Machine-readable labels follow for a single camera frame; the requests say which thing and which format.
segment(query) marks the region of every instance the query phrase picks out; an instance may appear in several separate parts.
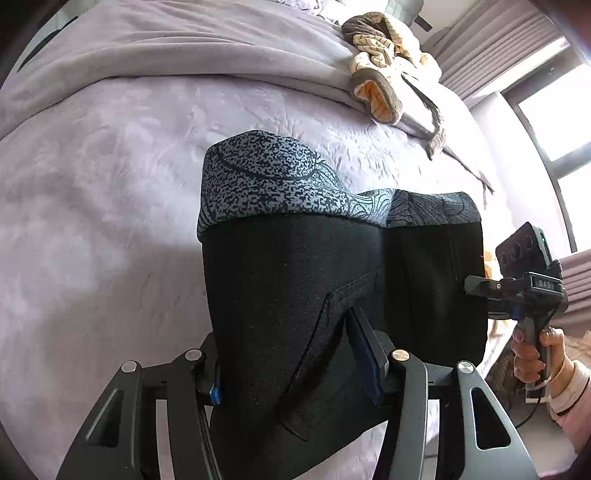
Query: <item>cable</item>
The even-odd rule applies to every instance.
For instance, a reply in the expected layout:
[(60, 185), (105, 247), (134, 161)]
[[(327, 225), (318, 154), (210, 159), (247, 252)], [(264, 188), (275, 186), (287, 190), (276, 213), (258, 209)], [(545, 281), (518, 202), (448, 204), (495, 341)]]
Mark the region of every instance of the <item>cable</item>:
[(535, 407), (531, 411), (530, 415), (524, 421), (522, 421), (521, 423), (518, 423), (517, 425), (515, 425), (515, 428), (516, 429), (518, 429), (519, 427), (525, 425), (534, 416), (534, 413), (535, 413), (536, 409), (538, 408), (538, 405), (540, 405), (540, 401), (541, 400), (542, 400), (541, 398), (538, 398), (538, 401), (536, 402)]

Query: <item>wall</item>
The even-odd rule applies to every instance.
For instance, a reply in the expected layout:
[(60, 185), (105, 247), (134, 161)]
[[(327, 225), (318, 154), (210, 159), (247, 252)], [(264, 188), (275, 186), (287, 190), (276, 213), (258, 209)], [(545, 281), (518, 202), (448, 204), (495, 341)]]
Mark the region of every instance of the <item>wall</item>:
[(421, 10), (423, 17), (433, 26), (429, 32), (425, 32), (416, 23), (411, 30), (421, 43), (442, 28), (452, 27), (478, 0), (424, 0)]
[(470, 109), (496, 162), (513, 224), (540, 227), (554, 258), (570, 255), (566, 227), (544, 164), (519, 119), (495, 92)]

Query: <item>curtain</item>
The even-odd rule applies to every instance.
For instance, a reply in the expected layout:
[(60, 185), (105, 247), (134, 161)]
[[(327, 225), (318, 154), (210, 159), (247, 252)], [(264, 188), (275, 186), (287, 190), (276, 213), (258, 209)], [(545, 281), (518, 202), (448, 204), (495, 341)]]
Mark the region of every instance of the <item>curtain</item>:
[(440, 83), (462, 100), (562, 37), (528, 0), (480, 0), (447, 33), (435, 35), (423, 50), (439, 63)]
[(569, 308), (555, 317), (552, 325), (586, 324), (586, 329), (591, 330), (591, 250), (562, 258), (560, 262), (563, 285), (569, 294)]

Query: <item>window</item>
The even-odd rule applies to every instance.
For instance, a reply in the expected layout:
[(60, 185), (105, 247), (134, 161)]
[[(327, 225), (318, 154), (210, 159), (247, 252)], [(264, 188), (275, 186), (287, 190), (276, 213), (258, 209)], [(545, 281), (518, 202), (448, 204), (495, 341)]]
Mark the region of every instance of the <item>window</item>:
[(571, 251), (591, 248), (591, 66), (571, 48), (502, 92), (546, 167)]

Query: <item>bed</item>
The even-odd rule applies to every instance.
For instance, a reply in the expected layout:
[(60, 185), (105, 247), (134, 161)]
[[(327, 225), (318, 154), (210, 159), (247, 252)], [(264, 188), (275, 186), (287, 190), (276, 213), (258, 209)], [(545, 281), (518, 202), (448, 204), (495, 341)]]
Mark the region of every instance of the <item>bed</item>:
[[(349, 11), (317, 4), (105, 0), (0, 90), (0, 419), (40, 479), (55, 478), (120, 364), (171, 361), (211, 330), (195, 229), (212, 144), (289, 135), (352, 192), (464, 191), (488, 250), (512, 232), (459, 98), (431, 87), (448, 130), (431, 161), (430, 111), (409, 93), (396, 127), (368, 117), (348, 93), (355, 49), (329, 21)], [(489, 338), (482, 375), (510, 334)], [(429, 415), (432, 439), (436, 402)], [(384, 431), (300, 478), (370, 478)]]

